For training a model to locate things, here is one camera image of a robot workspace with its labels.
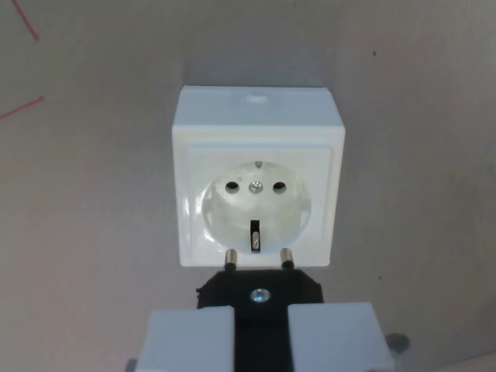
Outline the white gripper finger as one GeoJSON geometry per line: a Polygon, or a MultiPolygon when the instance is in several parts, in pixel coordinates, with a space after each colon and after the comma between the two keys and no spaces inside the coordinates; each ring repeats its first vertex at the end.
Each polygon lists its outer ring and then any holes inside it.
{"type": "Polygon", "coordinates": [[[373,305],[288,306],[295,371],[393,371],[394,361],[373,305]]]}
{"type": "Polygon", "coordinates": [[[235,312],[230,306],[153,312],[143,347],[127,371],[234,371],[235,312]]]}

